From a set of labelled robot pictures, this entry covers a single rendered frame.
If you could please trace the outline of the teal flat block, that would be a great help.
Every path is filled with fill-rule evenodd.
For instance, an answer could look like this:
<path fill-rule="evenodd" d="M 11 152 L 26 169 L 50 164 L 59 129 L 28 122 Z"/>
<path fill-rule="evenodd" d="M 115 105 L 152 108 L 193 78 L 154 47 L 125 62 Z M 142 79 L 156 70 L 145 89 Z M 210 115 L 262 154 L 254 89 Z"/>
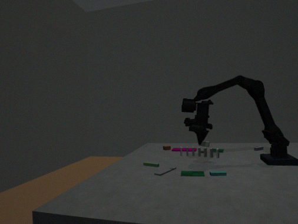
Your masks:
<path fill-rule="evenodd" d="M 226 176 L 227 173 L 225 171 L 212 171 L 210 172 L 210 176 Z"/>

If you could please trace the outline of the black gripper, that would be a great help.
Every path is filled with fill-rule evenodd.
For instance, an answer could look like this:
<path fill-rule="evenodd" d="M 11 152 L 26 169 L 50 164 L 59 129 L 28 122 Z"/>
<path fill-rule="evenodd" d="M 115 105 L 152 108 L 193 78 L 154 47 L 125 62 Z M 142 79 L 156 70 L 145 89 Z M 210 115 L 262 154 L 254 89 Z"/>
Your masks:
<path fill-rule="evenodd" d="M 196 125 L 191 125 L 189 131 L 196 133 L 198 144 L 201 145 L 209 133 L 207 129 L 212 130 L 213 125 L 208 123 L 208 118 L 210 118 L 208 114 L 197 113 L 195 117 L 197 118 L 197 123 Z"/>

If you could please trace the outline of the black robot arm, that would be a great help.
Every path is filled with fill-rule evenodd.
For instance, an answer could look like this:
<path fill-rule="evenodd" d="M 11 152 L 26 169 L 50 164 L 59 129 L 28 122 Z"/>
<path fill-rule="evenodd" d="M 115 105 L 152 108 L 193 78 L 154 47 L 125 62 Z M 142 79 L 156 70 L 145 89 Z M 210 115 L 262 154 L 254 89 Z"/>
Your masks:
<path fill-rule="evenodd" d="M 194 99 L 183 99 L 181 110 L 182 112 L 193 113 L 197 108 L 197 113 L 208 114 L 209 104 L 213 104 L 213 102 L 208 100 L 196 103 L 196 101 L 208 99 L 215 93 L 236 84 L 245 88 L 256 102 L 264 124 L 264 130 L 262 130 L 262 133 L 264 134 L 264 138 L 266 138 L 271 144 L 270 156 L 275 159 L 288 159 L 287 146 L 289 146 L 290 142 L 283 136 L 281 129 L 275 125 L 264 97 L 264 85 L 259 80 L 256 81 L 239 75 L 234 79 L 224 81 L 220 84 L 201 88 L 198 90 L 197 96 Z"/>

